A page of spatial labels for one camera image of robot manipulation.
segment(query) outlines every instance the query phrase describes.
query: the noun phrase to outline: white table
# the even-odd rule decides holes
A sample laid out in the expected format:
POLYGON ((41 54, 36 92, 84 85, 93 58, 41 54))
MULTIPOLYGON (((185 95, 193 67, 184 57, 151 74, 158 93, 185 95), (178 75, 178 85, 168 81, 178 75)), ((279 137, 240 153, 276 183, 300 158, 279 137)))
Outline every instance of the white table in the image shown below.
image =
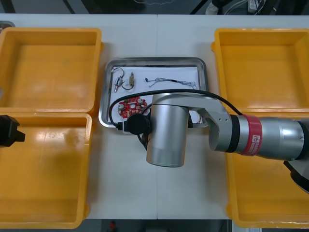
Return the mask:
MULTIPOLYGON (((199 57, 207 65, 214 93, 218 84, 210 44, 216 28, 309 27, 308 16, 0 14, 0 20, 17 27, 100 28, 105 43, 102 68, 115 57, 199 57)), ((207 133, 190 129, 185 165, 169 169, 148 164, 135 136, 98 126, 91 154, 88 218, 227 218, 225 158, 210 151, 207 133)))

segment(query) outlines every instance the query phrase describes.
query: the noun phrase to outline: stainless steel tray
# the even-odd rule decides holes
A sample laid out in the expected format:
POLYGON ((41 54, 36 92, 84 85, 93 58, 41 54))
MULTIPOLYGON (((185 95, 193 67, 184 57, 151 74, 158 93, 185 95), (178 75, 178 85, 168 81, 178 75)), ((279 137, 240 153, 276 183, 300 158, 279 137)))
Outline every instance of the stainless steel tray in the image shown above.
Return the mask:
MULTIPOLYGON (((108 110, 110 107, 111 91, 113 87, 112 69, 114 67, 197 67, 198 72, 198 89, 208 91, 208 80, 206 73, 206 64, 199 58, 195 57, 147 57, 147 58, 119 58, 111 60, 105 69, 103 90, 100 101, 99 121, 109 128, 114 128, 108 121, 108 110)), ((206 127, 207 123, 194 123, 193 127, 206 127)))

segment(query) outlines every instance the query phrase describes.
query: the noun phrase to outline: yellow bin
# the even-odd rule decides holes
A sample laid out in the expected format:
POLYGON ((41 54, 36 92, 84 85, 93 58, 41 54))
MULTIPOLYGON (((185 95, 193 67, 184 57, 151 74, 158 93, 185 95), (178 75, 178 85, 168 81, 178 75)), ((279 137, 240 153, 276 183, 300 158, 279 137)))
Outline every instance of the yellow bin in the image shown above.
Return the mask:
MULTIPOLYGON (((240 111, 309 118, 307 29, 218 29, 212 49, 221 96, 240 111)), ((227 214, 238 226, 309 228, 309 194, 283 161, 226 154, 226 168, 227 214)))
POLYGON ((23 143, 0 149, 0 228, 78 227, 87 212, 92 119, 83 113, 1 113, 23 143))
POLYGON ((6 28, 0 36, 0 112, 92 113, 101 31, 6 28))

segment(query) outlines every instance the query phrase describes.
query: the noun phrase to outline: red band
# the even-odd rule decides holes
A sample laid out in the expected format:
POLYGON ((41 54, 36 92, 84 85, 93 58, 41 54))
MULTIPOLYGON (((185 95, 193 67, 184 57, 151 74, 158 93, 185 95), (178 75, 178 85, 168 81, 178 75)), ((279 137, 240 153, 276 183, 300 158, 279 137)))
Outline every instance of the red band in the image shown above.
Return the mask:
POLYGON ((262 124, 258 117, 243 115, 248 120, 249 136, 245 149, 241 153, 242 155, 254 156, 261 147, 262 143, 262 124))

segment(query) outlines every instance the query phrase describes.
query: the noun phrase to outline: red circuit board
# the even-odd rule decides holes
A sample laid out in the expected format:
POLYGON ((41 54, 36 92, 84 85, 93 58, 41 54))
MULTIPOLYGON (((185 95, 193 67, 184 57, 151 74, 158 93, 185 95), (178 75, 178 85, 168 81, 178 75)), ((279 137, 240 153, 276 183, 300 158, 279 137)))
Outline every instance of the red circuit board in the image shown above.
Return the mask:
POLYGON ((147 102, 145 99, 129 98, 127 100, 121 101, 118 104, 118 113, 123 118, 128 118, 133 114, 139 114, 145 107, 147 102))

